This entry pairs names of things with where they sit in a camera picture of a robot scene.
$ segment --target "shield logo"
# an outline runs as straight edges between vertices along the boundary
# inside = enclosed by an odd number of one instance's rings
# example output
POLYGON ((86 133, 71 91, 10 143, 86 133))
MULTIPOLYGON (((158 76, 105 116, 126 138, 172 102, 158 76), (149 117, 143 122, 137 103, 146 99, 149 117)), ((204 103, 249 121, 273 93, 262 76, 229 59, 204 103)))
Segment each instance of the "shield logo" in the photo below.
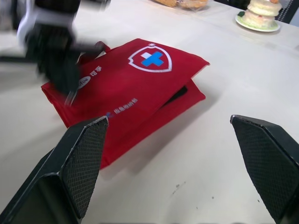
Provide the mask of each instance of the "shield logo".
POLYGON ((172 61, 166 50, 151 43, 132 54, 129 64, 147 72, 168 72, 172 70, 172 61))

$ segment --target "bag handle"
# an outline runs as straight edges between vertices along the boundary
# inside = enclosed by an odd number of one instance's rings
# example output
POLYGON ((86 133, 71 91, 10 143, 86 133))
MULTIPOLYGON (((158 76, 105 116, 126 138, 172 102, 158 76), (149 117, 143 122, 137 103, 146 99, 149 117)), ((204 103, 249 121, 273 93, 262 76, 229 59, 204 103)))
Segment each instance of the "bag handle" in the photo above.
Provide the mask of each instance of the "bag handle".
MULTIPOLYGON (((104 46, 104 52, 105 53, 108 53, 109 51, 111 51, 110 47, 108 47, 104 42, 102 41, 99 41, 97 42, 94 46, 97 47, 99 45, 103 45, 104 46)), ((79 59, 78 59, 78 62, 77 64, 78 65, 84 65, 88 62, 91 62, 93 61, 94 59, 96 59, 99 55, 96 54, 96 55, 92 55, 92 54, 87 54, 87 53, 84 53, 82 54, 79 59)))

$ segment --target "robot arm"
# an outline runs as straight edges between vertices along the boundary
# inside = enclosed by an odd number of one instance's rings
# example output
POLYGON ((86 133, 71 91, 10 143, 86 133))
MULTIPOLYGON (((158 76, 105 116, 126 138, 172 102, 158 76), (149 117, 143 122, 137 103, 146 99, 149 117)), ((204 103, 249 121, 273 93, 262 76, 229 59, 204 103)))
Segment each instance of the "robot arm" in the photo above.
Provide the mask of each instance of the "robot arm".
MULTIPOLYGON (((14 13, 11 15, 17 15, 18 1, 24 0, 12 0, 14 13)), ((100 54, 103 46, 76 43, 72 24, 81 0, 25 1, 26 13, 17 24, 17 39, 25 47, 25 59, 37 63, 38 73, 44 74, 59 92, 67 96, 65 103, 70 105, 78 90, 79 68, 76 64, 80 54, 100 54)), ((99 7, 110 2, 86 1, 99 7)))

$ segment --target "pastry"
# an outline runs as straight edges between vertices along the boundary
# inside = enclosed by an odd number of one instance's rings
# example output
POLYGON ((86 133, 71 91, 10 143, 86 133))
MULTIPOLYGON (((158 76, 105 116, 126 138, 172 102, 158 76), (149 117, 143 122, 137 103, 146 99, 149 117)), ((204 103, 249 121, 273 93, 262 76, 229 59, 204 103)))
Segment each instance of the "pastry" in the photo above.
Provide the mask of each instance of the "pastry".
POLYGON ((208 0, 182 0, 180 6, 183 8, 200 8, 207 5, 208 0))
POLYGON ((155 1, 163 5, 166 5, 168 7, 175 7, 177 5, 177 0, 155 0, 155 1))
POLYGON ((264 16, 277 16, 279 14, 282 5, 277 3, 272 3, 270 0, 251 0, 248 5, 248 9, 258 15, 264 16))
POLYGON ((249 10, 245 11, 245 15, 242 17, 242 20, 246 24, 254 26, 254 27, 258 27, 258 28, 269 28, 274 23, 273 16, 258 15, 249 10))

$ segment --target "plate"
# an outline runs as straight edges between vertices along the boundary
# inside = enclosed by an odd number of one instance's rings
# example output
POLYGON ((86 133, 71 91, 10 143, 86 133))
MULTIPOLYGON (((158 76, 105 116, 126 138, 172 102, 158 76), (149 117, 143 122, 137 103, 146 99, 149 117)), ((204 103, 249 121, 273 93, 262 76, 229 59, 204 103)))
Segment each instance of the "plate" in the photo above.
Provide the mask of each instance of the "plate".
POLYGON ((275 25, 271 28, 258 28, 258 27, 254 27, 254 26, 251 26, 251 25, 243 22, 242 17, 240 17, 238 15, 235 17, 235 20, 237 21, 237 23, 239 23, 243 27, 246 27, 246 28, 252 29, 252 30, 256 30, 256 31, 260 31, 260 32, 274 32, 274 31, 277 31, 280 29, 280 25, 277 24, 276 22, 275 22, 275 25))

